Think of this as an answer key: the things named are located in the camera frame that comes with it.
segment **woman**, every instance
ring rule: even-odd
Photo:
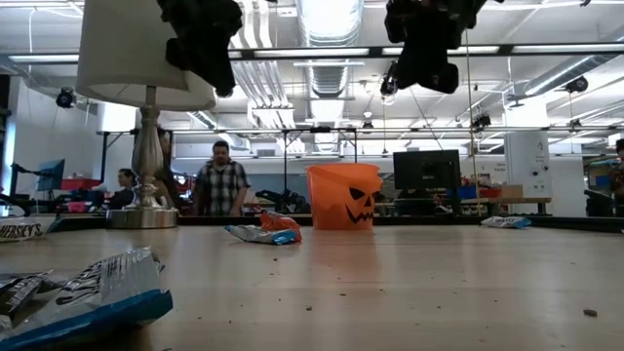
[[[164,197],[167,200],[166,206],[169,208],[179,207],[179,196],[177,194],[176,179],[171,167],[171,150],[172,145],[169,141],[169,134],[164,129],[158,127],[158,140],[163,150],[163,169],[154,175],[154,186],[156,186],[156,199]]]
[[[615,215],[624,217],[624,139],[615,142],[615,151],[622,163],[611,170],[611,192],[615,198]]]
[[[137,185],[135,173],[130,169],[121,169],[117,174],[117,182],[122,187],[116,191],[108,201],[108,209],[121,210],[124,206],[130,205],[135,198],[133,186]]]

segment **orange bucket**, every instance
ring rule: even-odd
[[[372,228],[374,198],[381,188],[379,167],[337,163],[306,168],[312,223],[321,230]]]

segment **lamp shade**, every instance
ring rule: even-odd
[[[143,106],[145,89],[153,86],[160,109],[214,107],[211,85],[167,63],[167,40],[176,34],[160,15],[155,0],[87,1],[76,92],[88,98]]]

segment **lamp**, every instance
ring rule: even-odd
[[[167,40],[176,35],[161,21],[156,1],[90,0],[84,12],[76,92],[140,107],[141,113],[132,158],[138,177],[135,199],[124,210],[109,211],[108,224],[116,228],[176,226],[177,211],[159,205],[154,197],[154,175],[164,165],[156,132],[158,116],[160,109],[214,107],[213,87],[167,63]]]

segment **computer monitor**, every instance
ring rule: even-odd
[[[37,191],[58,190],[62,186],[65,159],[48,161],[39,165]]]
[[[457,150],[395,152],[393,156],[397,190],[461,185]]]

